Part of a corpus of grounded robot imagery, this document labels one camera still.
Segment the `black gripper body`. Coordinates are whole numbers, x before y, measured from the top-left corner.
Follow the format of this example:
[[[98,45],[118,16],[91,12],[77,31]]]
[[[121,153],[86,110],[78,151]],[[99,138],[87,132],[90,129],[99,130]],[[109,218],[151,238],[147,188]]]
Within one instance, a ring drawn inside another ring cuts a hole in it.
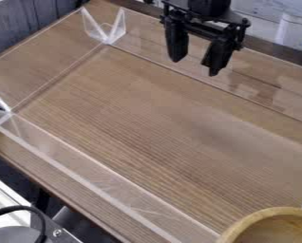
[[[252,22],[232,10],[233,0],[162,0],[162,2],[163,17],[182,21],[193,34],[209,40],[220,34],[228,35],[236,41],[237,49],[242,49]]]

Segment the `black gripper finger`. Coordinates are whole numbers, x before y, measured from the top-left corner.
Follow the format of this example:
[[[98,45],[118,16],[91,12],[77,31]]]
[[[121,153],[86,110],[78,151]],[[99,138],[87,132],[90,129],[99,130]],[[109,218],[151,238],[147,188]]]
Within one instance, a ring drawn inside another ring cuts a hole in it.
[[[202,65],[209,68],[209,75],[216,76],[229,64],[234,52],[234,43],[224,38],[212,41]]]
[[[167,54],[174,63],[178,63],[189,54],[189,33],[185,24],[173,19],[165,18],[165,37]]]

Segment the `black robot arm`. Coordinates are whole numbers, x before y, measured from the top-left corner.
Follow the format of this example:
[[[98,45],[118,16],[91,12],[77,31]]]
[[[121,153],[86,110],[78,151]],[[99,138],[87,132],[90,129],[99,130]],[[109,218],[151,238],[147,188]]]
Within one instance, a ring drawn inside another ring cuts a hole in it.
[[[166,48],[170,60],[181,62],[189,55],[189,36],[212,43],[201,65],[216,76],[228,66],[236,50],[244,48],[248,18],[232,10],[232,0],[162,0]]]

